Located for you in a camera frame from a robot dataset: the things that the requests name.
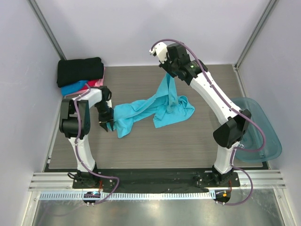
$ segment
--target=folded clothes stack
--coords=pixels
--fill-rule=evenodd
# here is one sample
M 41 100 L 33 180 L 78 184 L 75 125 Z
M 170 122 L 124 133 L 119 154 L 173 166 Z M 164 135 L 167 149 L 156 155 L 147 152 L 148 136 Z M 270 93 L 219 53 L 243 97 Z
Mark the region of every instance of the folded clothes stack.
M 57 66 L 57 86 L 63 96 L 83 93 L 87 83 L 91 87 L 103 85 L 104 66 L 101 58 L 60 60 Z

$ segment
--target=black mounting plate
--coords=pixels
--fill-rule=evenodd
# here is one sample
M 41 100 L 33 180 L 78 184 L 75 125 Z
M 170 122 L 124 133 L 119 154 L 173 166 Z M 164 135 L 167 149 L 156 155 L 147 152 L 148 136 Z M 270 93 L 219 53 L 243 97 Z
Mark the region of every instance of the black mounting plate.
M 120 178 L 117 193 L 200 193 L 208 192 L 210 187 L 229 187 L 229 182 L 218 185 L 212 177 L 212 172 L 199 172 L 200 169 L 99 169 L 100 174 Z M 116 180 L 101 179 L 102 188 L 110 192 Z M 231 186 L 239 187 L 238 174 L 230 176 Z M 74 189 L 99 188 L 73 181 Z

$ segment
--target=red folded cloth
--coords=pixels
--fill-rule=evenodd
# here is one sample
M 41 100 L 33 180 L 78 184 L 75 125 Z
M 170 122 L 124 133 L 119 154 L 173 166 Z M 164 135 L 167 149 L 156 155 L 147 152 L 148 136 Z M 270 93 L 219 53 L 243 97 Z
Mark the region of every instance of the red folded cloth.
M 96 86 L 95 84 L 97 83 L 98 79 L 96 80 L 91 80 L 91 81 L 88 81 L 87 84 L 89 85 L 89 87 L 93 87 L 93 86 Z M 85 90 L 85 89 L 88 89 L 87 86 L 84 86 L 81 90 Z

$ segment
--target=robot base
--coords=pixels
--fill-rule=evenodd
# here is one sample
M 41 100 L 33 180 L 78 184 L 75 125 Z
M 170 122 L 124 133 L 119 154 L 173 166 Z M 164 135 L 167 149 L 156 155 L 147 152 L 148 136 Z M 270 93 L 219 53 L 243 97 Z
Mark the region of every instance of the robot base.
M 224 185 L 232 180 L 233 168 L 224 174 L 221 174 L 214 165 L 212 166 L 212 179 L 217 183 L 217 185 Z
M 199 188 L 210 188 L 210 187 L 228 187 L 229 181 L 231 181 L 231 187 L 240 187 L 240 182 L 238 178 L 238 174 L 236 172 L 232 172 L 229 177 L 227 177 L 224 181 L 217 182 L 215 180 L 215 173 L 199 173 L 197 177 L 197 186 Z
M 98 173 L 97 165 L 95 163 L 94 173 Z M 73 178 L 72 188 L 74 189 L 86 189 L 86 188 L 98 188 L 100 183 L 100 178 L 96 177 L 88 172 L 77 171 L 77 174 Z

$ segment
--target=cable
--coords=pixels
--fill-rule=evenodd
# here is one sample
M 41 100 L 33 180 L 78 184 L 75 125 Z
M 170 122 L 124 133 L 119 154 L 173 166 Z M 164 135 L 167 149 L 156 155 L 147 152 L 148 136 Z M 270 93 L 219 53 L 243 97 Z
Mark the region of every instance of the cable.
M 250 175 L 243 169 L 239 168 L 239 167 L 235 167 L 234 164 L 233 164 L 233 161 L 234 161 L 234 156 L 235 156 L 235 153 L 236 153 L 236 150 L 239 149 L 239 150 L 243 150 L 243 151 L 246 151 L 246 152 L 251 152 L 251 153 L 254 153 L 254 152 L 259 152 L 261 151 L 265 145 L 266 145 L 266 137 L 265 137 L 265 134 L 264 132 L 262 131 L 262 129 L 254 122 L 252 121 L 251 119 L 249 119 L 248 117 L 246 117 L 245 115 L 243 115 L 242 113 L 240 113 L 239 111 L 237 111 L 236 109 L 234 109 L 226 100 L 225 98 L 221 95 L 221 93 L 217 90 L 217 88 L 215 87 L 215 85 L 212 83 L 212 81 L 209 79 L 208 75 L 206 74 L 201 62 L 199 61 L 199 59 L 197 58 L 197 56 L 194 54 L 194 52 L 188 47 L 186 46 L 184 43 L 178 41 L 178 40 L 174 40 L 174 39 L 162 39 L 162 40 L 159 40 L 157 42 L 155 42 L 155 44 L 152 45 L 151 47 L 151 50 L 153 50 L 153 48 L 155 47 L 155 45 L 157 45 L 159 42 L 163 42 L 163 41 L 172 41 L 172 42 L 175 42 L 175 43 L 178 43 L 180 45 L 182 45 L 184 48 L 186 48 L 191 54 L 192 56 L 194 57 L 194 59 L 196 60 L 198 66 L 200 67 L 203 75 L 205 76 L 207 82 L 210 84 L 210 86 L 214 89 L 214 91 L 216 92 L 216 94 L 220 97 L 220 99 L 225 103 L 225 105 L 229 108 L 230 111 L 233 111 L 235 112 L 236 114 L 238 114 L 239 116 L 243 117 L 245 120 L 247 120 L 249 123 L 251 123 L 252 125 L 254 125 L 260 132 L 261 136 L 262 136 L 262 145 L 260 148 L 258 149 L 255 149 L 255 150 L 250 150 L 250 149 L 244 149 L 244 148 L 241 148 L 241 147 L 235 147 L 233 148 L 232 150 L 232 153 L 231 153 L 231 157 L 230 157 L 230 165 L 232 166 L 233 169 L 235 170 L 240 170 L 242 171 L 243 173 L 246 174 L 246 176 L 249 178 L 250 180 L 250 183 L 251 183 L 251 191 L 250 191 L 250 194 L 241 202 L 238 202 L 238 203 L 224 203 L 224 202 L 218 202 L 222 205 L 227 205 L 227 206 L 236 206 L 236 205 L 240 205 L 240 204 L 243 204 L 245 203 L 251 196 L 252 196 L 252 193 L 253 193 L 253 182 L 252 182 L 252 179 L 250 177 Z
M 115 187 L 113 188 L 113 190 L 106 196 L 104 197 L 103 199 L 97 201 L 94 203 L 94 205 L 96 204 L 100 204 L 102 202 L 104 202 L 105 200 L 107 200 L 117 189 L 118 185 L 119 185 L 119 178 L 118 177 L 109 177 L 109 176 L 103 176 L 103 175 L 100 175 L 98 173 L 94 173 L 93 171 L 91 171 L 85 164 L 84 162 L 82 161 L 80 155 L 79 155 L 79 150 L 78 150 L 78 139 L 80 137 L 80 134 L 81 134 L 81 118 L 80 118 L 80 113 L 79 113 L 79 107 L 77 106 L 77 101 L 84 97 L 85 95 L 87 95 L 88 93 L 90 92 L 90 89 L 88 91 L 86 91 L 85 93 L 83 93 L 82 95 L 79 95 L 77 98 L 74 99 L 74 107 L 75 107 L 75 111 L 77 113 L 77 119 L 78 119 L 78 124 L 79 124 L 79 131 L 78 131 L 78 134 L 77 134 L 77 137 L 75 138 L 75 141 L 74 141 L 74 145 L 75 145 L 75 154 L 76 154 L 76 157 L 77 159 L 79 160 L 79 162 L 81 163 L 81 165 L 92 175 L 96 176 L 96 177 L 99 177 L 99 178 L 105 178 L 105 179 L 115 179 L 117 180 L 117 183 L 115 185 Z
M 85 86 L 91 91 L 91 87 L 88 85 L 88 83 L 86 83 Z

